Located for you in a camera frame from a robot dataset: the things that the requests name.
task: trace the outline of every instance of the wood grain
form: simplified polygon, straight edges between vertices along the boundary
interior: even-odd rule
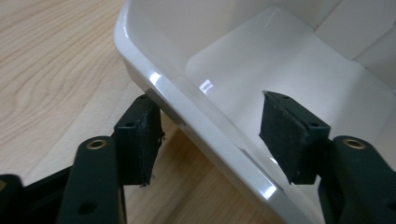
[[[0,0],[0,174],[28,185],[109,135],[141,90],[112,35],[121,0]],[[145,188],[127,187],[129,223],[280,222],[259,214],[163,116],[166,141]]]

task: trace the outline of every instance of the white plastic bin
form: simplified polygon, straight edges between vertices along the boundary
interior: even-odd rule
[[[395,169],[395,20],[394,0],[127,0],[115,43],[132,80],[250,200],[322,223],[317,186],[289,185],[259,137],[262,91]]]

